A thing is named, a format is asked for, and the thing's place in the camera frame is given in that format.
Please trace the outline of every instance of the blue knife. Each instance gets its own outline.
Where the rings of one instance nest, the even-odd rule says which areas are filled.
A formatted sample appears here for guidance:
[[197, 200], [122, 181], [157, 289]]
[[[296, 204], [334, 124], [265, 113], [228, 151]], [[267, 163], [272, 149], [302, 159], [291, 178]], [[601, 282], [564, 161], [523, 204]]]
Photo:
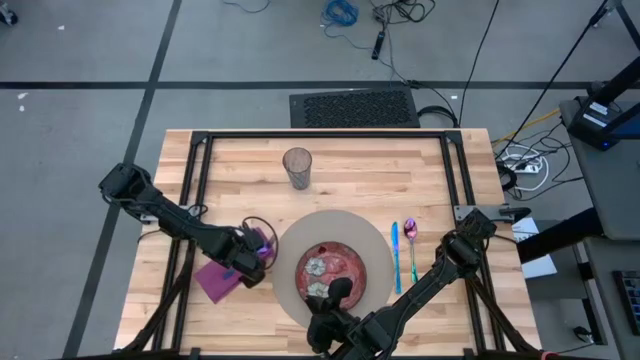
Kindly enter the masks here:
[[400, 280], [400, 258], [398, 255], [398, 223], [391, 226], [391, 243], [393, 245], [393, 259], [396, 263], [396, 294], [402, 294], [402, 280]]

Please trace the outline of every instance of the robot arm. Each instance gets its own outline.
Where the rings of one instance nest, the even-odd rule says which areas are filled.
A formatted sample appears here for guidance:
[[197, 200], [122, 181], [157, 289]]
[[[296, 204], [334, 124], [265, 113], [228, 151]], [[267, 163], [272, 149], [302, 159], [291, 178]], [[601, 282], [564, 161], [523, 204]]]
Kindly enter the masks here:
[[[362, 320], [339, 307], [340, 299], [349, 296], [351, 291], [352, 283], [347, 278], [336, 279], [330, 284], [327, 299], [307, 297], [307, 306], [313, 314], [307, 332], [311, 348], [335, 360], [388, 359], [406, 322], [445, 286], [459, 278], [469, 278], [516, 351], [539, 356], [540, 351], [516, 331], [476, 276], [483, 241], [493, 236], [495, 230], [496, 226], [479, 210], [472, 211], [458, 224], [457, 230], [443, 236], [436, 249], [436, 261], [429, 272], [395, 303], [370, 313]], [[329, 354], [332, 341], [342, 345]]]
[[100, 182], [99, 188], [107, 203], [121, 207], [134, 218], [139, 220], [141, 215], [153, 215], [167, 235], [194, 240], [206, 256], [239, 271], [240, 280], [248, 288], [264, 279], [265, 263], [258, 256], [258, 250], [265, 244], [260, 234], [248, 227], [202, 223], [164, 197], [151, 184], [151, 176], [143, 168], [118, 164]]

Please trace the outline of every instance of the yellow cable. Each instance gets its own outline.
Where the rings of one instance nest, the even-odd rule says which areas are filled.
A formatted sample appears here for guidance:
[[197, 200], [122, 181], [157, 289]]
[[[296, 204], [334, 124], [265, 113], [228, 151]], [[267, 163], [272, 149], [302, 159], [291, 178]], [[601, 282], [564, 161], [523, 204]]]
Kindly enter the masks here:
[[[549, 119], [550, 117], [552, 117], [553, 115], [555, 115], [555, 114], [557, 114], [557, 113], [559, 113], [559, 112], [560, 112], [560, 109], [555, 109], [555, 110], [553, 110], [552, 112], [548, 113], [547, 115], [541, 116], [541, 117], [539, 117], [539, 118], [537, 118], [537, 119], [533, 120], [532, 122], [528, 123], [527, 125], [523, 126], [523, 127], [522, 127], [522, 130], [524, 130], [524, 129], [528, 128], [528, 127], [531, 127], [531, 126], [533, 126], [533, 125], [535, 125], [535, 124], [541, 123], [541, 122], [543, 122], [543, 121], [545, 121], [545, 120]], [[505, 140], [509, 139], [509, 137], [511, 137], [511, 136], [512, 136], [513, 134], [515, 134], [515, 133], [516, 133], [516, 132], [514, 131], [514, 132], [512, 132], [512, 133], [510, 133], [510, 134], [508, 134], [508, 135], [505, 135], [505, 136], [501, 137], [500, 139], [498, 139], [498, 140], [496, 140], [496, 141], [492, 142], [491, 146], [492, 146], [492, 147], [495, 147], [496, 145], [500, 144], [501, 142], [503, 142], [503, 141], [505, 141]]]

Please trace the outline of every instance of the spoon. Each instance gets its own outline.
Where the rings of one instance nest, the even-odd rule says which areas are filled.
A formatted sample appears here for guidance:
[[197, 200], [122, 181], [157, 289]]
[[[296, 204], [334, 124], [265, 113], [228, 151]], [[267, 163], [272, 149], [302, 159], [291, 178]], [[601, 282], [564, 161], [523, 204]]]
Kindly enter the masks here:
[[418, 224], [412, 218], [409, 218], [404, 223], [404, 235], [409, 239], [409, 244], [411, 245], [411, 281], [415, 284], [418, 282], [418, 270], [416, 269], [416, 259], [413, 252], [413, 241], [418, 236]]

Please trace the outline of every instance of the gray floor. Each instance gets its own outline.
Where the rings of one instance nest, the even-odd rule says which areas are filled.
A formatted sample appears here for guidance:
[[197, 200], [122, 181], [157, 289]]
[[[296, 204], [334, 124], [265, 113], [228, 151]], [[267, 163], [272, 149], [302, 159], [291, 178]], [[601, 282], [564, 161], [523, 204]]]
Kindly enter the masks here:
[[[257, 0], [245, 3], [257, 6]], [[389, 69], [370, 60], [366, 51], [323, 35], [323, 3], [274, 0], [265, 12], [248, 15], [219, 1], [183, 0], [160, 80], [387, 80]], [[329, 31], [369, 46], [378, 25], [369, 16], [368, 2], [356, 3], [361, 9], [358, 23]], [[474, 80], [548, 80], [598, 3], [503, 1]], [[627, 3], [640, 25], [640, 3]], [[0, 27], [0, 82], [146, 81], [171, 5], [171, 0], [14, 1], [11, 7], [21, 22], [15, 28]], [[398, 72], [421, 80], [466, 80], [492, 6], [493, 0], [438, 1], [424, 22], [394, 27]], [[637, 55], [622, 22], [612, 15], [587, 34], [559, 80], [604, 80]], [[154, 169], [168, 128], [287, 128], [290, 94], [329, 90], [158, 90], [136, 162]], [[449, 99], [457, 96], [450, 100], [457, 110], [462, 91], [441, 91]], [[28, 95], [19, 99], [24, 93]], [[0, 90], [0, 358], [61, 356], [105, 219], [107, 207], [96, 186], [122, 160], [143, 93]], [[538, 94], [469, 90], [463, 125], [487, 128], [498, 138], [517, 127]], [[582, 94], [550, 91], [534, 116]], [[441, 104], [428, 90], [414, 90], [413, 95], [418, 107]], [[624, 96], [638, 101], [640, 91]], [[523, 134], [558, 121], [550, 119]], [[448, 126], [429, 116], [421, 124]], [[562, 128], [555, 135], [567, 140]], [[555, 174], [566, 155], [549, 160]], [[579, 173], [574, 158], [563, 177]], [[563, 219], [589, 207], [590, 201], [584, 184], [577, 182], [527, 206], [534, 217]], [[81, 354], [106, 353], [113, 345], [139, 231], [138, 224], [120, 216]], [[576, 346], [567, 324], [586, 325], [584, 314], [558, 310], [564, 307], [561, 302], [534, 302], [548, 349]], [[615, 356], [602, 348], [580, 354]]]

